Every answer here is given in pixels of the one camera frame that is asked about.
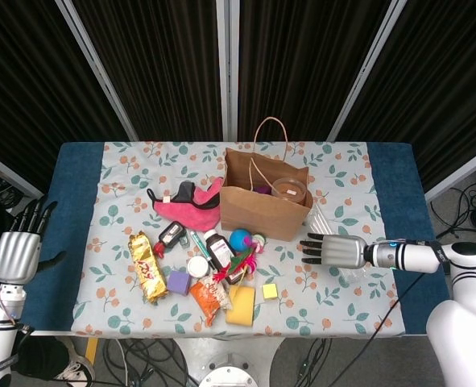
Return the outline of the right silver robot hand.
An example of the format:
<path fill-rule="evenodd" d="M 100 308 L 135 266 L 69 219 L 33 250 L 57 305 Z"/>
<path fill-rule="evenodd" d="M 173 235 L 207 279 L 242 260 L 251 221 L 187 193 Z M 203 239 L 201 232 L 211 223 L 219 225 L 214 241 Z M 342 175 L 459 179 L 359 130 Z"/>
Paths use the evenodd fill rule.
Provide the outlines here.
<path fill-rule="evenodd" d="M 367 243 L 352 235 L 323 235 L 308 233 L 301 240 L 302 262 L 305 264 L 358 269 L 366 264 L 364 252 Z"/>

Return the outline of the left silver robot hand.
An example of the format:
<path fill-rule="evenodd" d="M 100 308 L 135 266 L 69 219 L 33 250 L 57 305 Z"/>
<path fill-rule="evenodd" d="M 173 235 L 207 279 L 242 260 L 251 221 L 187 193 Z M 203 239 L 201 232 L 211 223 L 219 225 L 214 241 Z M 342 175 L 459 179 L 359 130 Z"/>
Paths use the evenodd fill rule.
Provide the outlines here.
<path fill-rule="evenodd" d="M 59 264 L 67 255 L 65 250 L 49 260 L 40 260 L 43 238 L 57 201 L 45 208 L 46 198 L 34 199 L 20 211 L 8 231 L 0 239 L 0 283 L 26 285 L 36 273 Z"/>

